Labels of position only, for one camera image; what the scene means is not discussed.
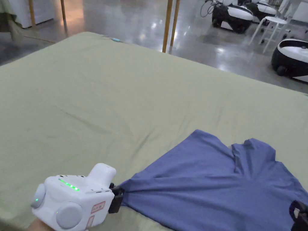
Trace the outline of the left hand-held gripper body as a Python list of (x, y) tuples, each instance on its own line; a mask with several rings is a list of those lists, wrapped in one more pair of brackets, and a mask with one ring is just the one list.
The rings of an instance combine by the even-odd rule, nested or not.
[(110, 183), (116, 169), (96, 164), (88, 176), (56, 175), (39, 184), (31, 202), (32, 213), (55, 231), (87, 231), (118, 213)]

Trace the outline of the person's left hand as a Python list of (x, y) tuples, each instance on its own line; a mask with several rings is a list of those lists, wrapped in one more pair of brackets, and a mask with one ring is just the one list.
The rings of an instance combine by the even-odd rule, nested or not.
[(35, 219), (26, 230), (27, 231), (45, 231), (46, 225), (41, 220)]

